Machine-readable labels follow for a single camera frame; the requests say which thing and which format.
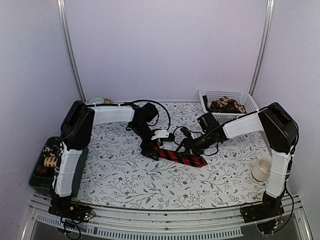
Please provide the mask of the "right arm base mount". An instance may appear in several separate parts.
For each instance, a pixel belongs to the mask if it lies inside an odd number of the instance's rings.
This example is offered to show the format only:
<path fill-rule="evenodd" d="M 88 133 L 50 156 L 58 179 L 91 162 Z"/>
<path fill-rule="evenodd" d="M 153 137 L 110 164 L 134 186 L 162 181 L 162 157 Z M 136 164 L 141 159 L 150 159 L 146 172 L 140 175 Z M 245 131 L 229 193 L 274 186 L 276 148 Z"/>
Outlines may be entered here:
<path fill-rule="evenodd" d="M 284 220 L 285 210 L 282 205 L 282 197 L 284 194 L 287 194 L 291 200 L 291 209 L 287 220 Z M 293 196 L 285 190 L 282 195 L 275 199 L 263 194 L 262 202 L 259 204 L 243 203 L 239 207 L 239 211 L 245 223 L 273 218 L 272 220 L 256 224 L 258 231 L 262 235 L 270 236 L 282 230 L 289 223 L 294 212 L 294 207 L 295 202 Z"/>

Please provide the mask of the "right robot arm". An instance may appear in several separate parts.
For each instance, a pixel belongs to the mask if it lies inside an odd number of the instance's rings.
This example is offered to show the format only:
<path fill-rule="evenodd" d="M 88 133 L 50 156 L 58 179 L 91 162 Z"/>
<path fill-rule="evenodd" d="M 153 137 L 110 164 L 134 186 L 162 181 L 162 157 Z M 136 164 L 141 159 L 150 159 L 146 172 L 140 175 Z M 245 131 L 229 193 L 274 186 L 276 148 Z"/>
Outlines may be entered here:
<path fill-rule="evenodd" d="M 279 103 L 273 102 L 223 124 L 219 124 L 211 113 L 199 117 L 198 122 L 204 134 L 197 138 L 183 139 L 175 150 L 177 154 L 200 156 L 214 144 L 254 132 L 264 132 L 272 158 L 265 192 L 274 199 L 283 193 L 299 141 L 299 127 Z"/>

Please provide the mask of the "red black striped tie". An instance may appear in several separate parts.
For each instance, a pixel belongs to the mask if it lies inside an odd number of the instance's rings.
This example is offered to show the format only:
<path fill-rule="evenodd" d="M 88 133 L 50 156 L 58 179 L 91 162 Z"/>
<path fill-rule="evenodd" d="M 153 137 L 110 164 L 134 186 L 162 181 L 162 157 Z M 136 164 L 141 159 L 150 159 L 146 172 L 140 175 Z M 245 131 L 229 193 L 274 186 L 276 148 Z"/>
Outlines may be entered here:
<path fill-rule="evenodd" d="M 169 160 L 182 165 L 193 168 L 202 168 L 208 165 L 207 161 L 202 156 L 194 156 L 191 154 L 178 154 L 172 150 L 160 148 L 157 144 L 153 147 L 158 158 Z"/>

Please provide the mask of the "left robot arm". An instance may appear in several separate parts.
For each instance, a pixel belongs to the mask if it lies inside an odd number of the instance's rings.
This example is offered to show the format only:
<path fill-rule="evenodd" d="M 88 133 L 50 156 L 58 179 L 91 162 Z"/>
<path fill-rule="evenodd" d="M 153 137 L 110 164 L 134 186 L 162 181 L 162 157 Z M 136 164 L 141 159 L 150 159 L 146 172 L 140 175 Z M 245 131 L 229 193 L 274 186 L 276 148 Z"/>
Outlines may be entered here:
<path fill-rule="evenodd" d="M 62 155 L 58 161 L 57 176 L 52 187 L 59 199 L 55 209 L 63 216 L 70 217 L 74 213 L 74 205 L 64 197 L 72 194 L 72 183 L 76 166 L 83 150 L 89 145 L 93 126 L 107 123 L 127 123 L 144 143 L 154 143 L 160 138 L 169 136 L 165 129 L 151 130 L 148 123 L 158 115 L 152 103 L 139 107 L 133 103 L 86 104 L 80 100 L 70 107 L 60 127 L 58 139 L 62 145 Z"/>

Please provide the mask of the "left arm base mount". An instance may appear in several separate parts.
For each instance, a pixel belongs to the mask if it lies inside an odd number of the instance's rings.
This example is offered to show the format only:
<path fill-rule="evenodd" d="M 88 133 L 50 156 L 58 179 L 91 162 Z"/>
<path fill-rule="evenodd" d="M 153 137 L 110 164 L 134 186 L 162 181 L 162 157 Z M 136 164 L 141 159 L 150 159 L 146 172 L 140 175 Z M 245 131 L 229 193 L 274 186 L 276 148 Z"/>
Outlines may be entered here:
<path fill-rule="evenodd" d="M 95 211 L 88 205 L 72 203 L 71 197 L 60 197 L 57 194 L 51 196 L 48 213 L 58 216 L 64 228 L 75 230 L 79 237 L 81 236 L 81 223 L 88 223 L 90 219 L 96 216 Z"/>

